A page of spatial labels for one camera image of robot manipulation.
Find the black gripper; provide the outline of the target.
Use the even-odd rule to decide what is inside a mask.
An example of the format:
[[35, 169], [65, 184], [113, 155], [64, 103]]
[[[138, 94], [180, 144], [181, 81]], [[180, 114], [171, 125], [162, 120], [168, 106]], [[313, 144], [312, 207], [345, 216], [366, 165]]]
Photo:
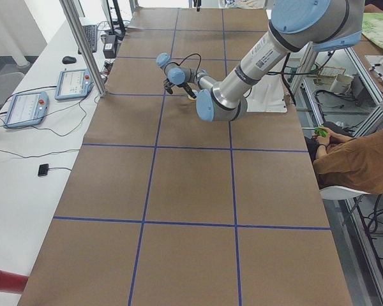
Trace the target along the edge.
[[[163, 81], [163, 87], [165, 89], [165, 91], [169, 94], [172, 94], [173, 93], [173, 88], [174, 84], [172, 84], [169, 79], [165, 79]], [[187, 82], [183, 83], [182, 84], [182, 88], [184, 89], [184, 91], [188, 94], [188, 95], [192, 95], [192, 88], [188, 85]]]

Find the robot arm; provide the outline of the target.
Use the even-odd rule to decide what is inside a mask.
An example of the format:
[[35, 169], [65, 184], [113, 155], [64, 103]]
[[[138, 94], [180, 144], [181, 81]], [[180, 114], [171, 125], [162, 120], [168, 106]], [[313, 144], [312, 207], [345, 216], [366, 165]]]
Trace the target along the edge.
[[245, 115], [244, 96], [287, 54], [312, 43], [315, 51], [339, 50], [361, 39], [364, 1], [275, 1], [269, 29], [224, 80], [201, 68], [183, 68], [169, 54], [156, 58], [164, 88], [182, 87], [196, 100], [200, 119], [233, 121]]

